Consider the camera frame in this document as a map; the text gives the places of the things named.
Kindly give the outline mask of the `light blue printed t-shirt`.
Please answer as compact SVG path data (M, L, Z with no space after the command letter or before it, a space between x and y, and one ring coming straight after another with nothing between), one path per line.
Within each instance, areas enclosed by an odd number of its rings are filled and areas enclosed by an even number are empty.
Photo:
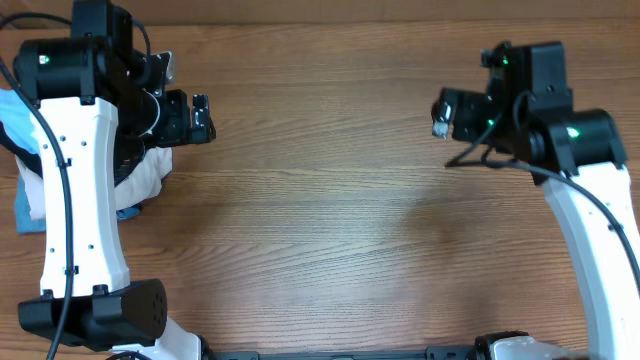
M1 123L9 139L30 154L39 155L39 143L33 137L31 112L13 90L1 90Z

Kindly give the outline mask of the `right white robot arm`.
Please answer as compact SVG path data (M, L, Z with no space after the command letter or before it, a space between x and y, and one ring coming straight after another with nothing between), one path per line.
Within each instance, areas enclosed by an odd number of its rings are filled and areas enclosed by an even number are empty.
M484 340L486 359L636 359L639 356L639 230L626 154L603 110L577 112L570 90L478 93L444 88L433 134L488 154L477 166L530 173L566 240L587 320L588 349L571 352L505 335Z

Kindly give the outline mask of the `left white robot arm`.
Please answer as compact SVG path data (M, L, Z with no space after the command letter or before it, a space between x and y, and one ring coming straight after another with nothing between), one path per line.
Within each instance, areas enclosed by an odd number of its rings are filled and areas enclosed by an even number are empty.
M19 305L19 322L53 346L116 359L212 357L170 318L161 281L131 279L117 227L117 171L152 149L215 137L208 98L172 89L172 70L168 52L91 35L31 40L15 59L41 149L47 250L40 294Z

